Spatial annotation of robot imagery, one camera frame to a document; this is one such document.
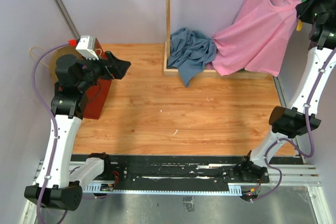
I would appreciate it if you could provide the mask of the red paper bag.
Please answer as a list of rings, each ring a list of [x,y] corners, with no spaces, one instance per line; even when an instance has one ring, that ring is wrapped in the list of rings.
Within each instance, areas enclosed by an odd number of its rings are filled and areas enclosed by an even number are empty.
[[[58,58],[62,55],[72,54],[78,59],[83,59],[82,55],[76,50],[77,40],[70,39],[68,42],[69,45],[56,49],[49,61],[49,72],[54,84],[58,81],[58,77],[55,74],[56,61]],[[91,87],[86,92],[88,103],[83,114],[85,119],[98,120],[100,118],[111,87],[111,82],[111,80],[100,79],[97,85]]]

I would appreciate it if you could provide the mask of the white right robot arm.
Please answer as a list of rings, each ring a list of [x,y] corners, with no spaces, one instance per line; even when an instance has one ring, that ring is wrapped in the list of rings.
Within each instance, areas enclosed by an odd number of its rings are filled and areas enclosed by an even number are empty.
[[[316,117],[318,105],[335,68],[335,0],[306,0],[296,11],[301,22],[312,26],[307,64],[289,104],[273,109],[264,140],[230,170],[240,182],[269,182],[269,162],[285,143],[303,157],[314,155],[312,131],[321,123]]]

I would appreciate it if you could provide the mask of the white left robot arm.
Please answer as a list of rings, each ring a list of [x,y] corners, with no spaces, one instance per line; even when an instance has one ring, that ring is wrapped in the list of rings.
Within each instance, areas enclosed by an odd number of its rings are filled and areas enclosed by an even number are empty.
[[[73,144],[88,103],[87,91],[98,81],[122,79],[131,62],[112,52],[106,58],[87,56],[78,59],[67,54],[56,61],[54,97],[47,111],[51,116],[50,138],[36,184],[25,188],[24,196],[38,207],[74,211],[85,189],[95,178],[112,175],[110,157],[92,153],[85,163],[70,171]]]

